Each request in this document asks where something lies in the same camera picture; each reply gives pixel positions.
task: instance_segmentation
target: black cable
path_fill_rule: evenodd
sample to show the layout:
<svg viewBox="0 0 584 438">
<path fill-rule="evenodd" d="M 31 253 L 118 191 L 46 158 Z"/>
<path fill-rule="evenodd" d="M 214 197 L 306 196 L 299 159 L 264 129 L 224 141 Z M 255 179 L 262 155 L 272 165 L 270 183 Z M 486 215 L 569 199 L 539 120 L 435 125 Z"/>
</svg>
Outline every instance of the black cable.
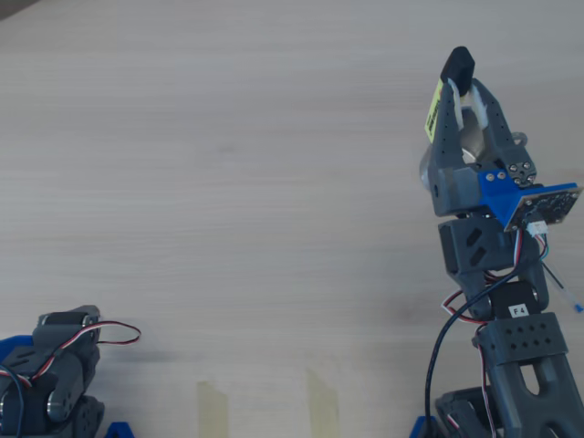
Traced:
<svg viewBox="0 0 584 438">
<path fill-rule="evenodd" d="M 0 363 L 0 370 L 5 371 L 10 378 L 15 382 L 16 389 L 18 390 L 18 397 L 20 398 L 20 413 L 18 414 L 18 429 L 16 429 L 16 438 L 22 438 L 22 428 L 25 422 L 25 390 L 22 386 L 22 382 L 18 379 L 16 374 Z"/>
<path fill-rule="evenodd" d="M 438 334 L 438 338 L 436 339 L 436 342 L 434 344 L 432 356 L 430 357 L 430 364 L 428 365 L 428 373 L 426 374 L 426 386 L 424 389 L 426 436 L 428 438 L 433 438 L 433 435 L 432 435 L 433 425 L 432 425 L 432 416 L 431 416 L 431 408 L 430 408 L 430 402 L 431 402 L 430 389 L 432 387 L 432 375 L 434 373 L 434 367 L 436 366 L 436 360 L 438 359 L 438 352 L 440 351 L 440 347 L 442 345 L 444 337 L 446 336 L 446 333 L 448 332 L 450 327 L 454 324 L 454 322 L 456 322 L 456 320 L 459 317 L 461 317 L 463 315 L 463 313 L 466 310 L 468 310 L 469 307 L 471 307 L 474 304 L 476 304 L 477 302 L 479 302 L 481 299 L 486 297 L 488 294 L 493 292 L 498 287 L 502 286 L 504 283 L 509 281 L 511 278 L 521 274 L 528 267 L 530 267 L 533 263 L 534 262 L 532 261 L 532 262 L 526 262 L 524 264 L 517 265 L 517 267 L 510 274 L 507 274 L 506 276 L 504 276 L 503 278 L 498 280 L 496 283 L 494 283 L 493 285 L 491 285 L 488 288 L 486 288 L 485 290 L 483 290 L 483 292 L 481 292 L 480 294 L 475 295 L 473 298 L 466 301 L 466 303 L 464 303 L 464 305 L 462 307 L 460 307 L 458 310 L 456 310 L 456 312 L 454 312 L 454 314 L 446 321 L 446 323 L 442 327 L 442 330 L 440 330 L 440 333 Z"/>
</svg>

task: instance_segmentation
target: tape strip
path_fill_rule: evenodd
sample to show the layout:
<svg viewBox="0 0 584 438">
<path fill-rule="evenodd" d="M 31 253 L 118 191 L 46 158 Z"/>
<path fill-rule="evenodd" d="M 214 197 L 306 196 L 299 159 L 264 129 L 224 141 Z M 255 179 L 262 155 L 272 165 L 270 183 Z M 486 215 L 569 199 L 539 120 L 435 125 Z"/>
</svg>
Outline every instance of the tape strip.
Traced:
<svg viewBox="0 0 584 438">
<path fill-rule="evenodd" d="M 337 392 L 312 370 L 307 371 L 307 384 L 312 438 L 340 438 Z"/>
<path fill-rule="evenodd" d="M 197 383 L 199 438 L 229 438 L 227 396 L 208 381 Z"/>
</svg>

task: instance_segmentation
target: blue base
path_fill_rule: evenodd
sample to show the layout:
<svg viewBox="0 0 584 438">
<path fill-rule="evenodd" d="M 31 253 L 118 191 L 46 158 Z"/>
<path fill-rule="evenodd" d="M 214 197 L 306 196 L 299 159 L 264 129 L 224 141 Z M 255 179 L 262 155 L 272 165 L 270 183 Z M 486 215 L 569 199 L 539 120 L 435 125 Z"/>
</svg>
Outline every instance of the blue base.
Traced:
<svg viewBox="0 0 584 438">
<path fill-rule="evenodd" d="M 134 434 L 126 422 L 113 422 L 105 438 L 134 438 Z"/>
</svg>

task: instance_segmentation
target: ventilation hole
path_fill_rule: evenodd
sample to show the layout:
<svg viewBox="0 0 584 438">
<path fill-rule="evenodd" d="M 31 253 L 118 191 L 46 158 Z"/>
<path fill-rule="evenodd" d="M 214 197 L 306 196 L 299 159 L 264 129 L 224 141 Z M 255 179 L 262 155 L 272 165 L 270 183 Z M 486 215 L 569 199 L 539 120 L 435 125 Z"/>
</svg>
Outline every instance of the ventilation hole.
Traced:
<svg viewBox="0 0 584 438">
<path fill-rule="evenodd" d="M 16 357 L 19 359 L 22 359 L 22 358 L 27 358 L 28 356 L 32 356 L 33 354 L 35 354 L 34 351 L 27 351 L 26 353 L 19 354 Z"/>
<path fill-rule="evenodd" d="M 539 394 L 539 382 L 537 381 L 536 371 L 533 365 L 525 365 L 521 367 L 521 375 L 523 376 L 523 382 L 526 384 L 527 389 L 534 395 Z"/>
<path fill-rule="evenodd" d="M 481 246 L 476 250 L 476 252 L 471 257 L 471 266 L 476 266 L 478 263 L 483 260 L 483 257 L 486 254 L 486 250 Z"/>
<path fill-rule="evenodd" d="M 483 235 L 483 232 L 478 228 L 475 228 L 473 232 L 466 239 L 466 246 L 472 246 L 476 241 Z"/>
</svg>

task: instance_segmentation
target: yellow sticky note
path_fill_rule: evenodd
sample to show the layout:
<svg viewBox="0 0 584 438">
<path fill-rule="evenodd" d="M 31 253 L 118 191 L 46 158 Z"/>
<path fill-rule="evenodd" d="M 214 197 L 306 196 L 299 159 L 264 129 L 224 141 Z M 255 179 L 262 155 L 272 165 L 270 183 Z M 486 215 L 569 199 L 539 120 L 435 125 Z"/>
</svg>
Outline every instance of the yellow sticky note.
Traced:
<svg viewBox="0 0 584 438">
<path fill-rule="evenodd" d="M 428 117 L 426 118 L 426 134 L 430 139 L 430 143 L 434 141 L 434 133 L 436 132 L 436 119 L 438 119 L 438 107 L 440 106 L 440 96 L 442 95 L 442 80 L 438 80 L 438 85 L 434 91 L 434 96 L 432 98 L 432 105 L 430 105 L 430 111 L 428 111 Z"/>
</svg>

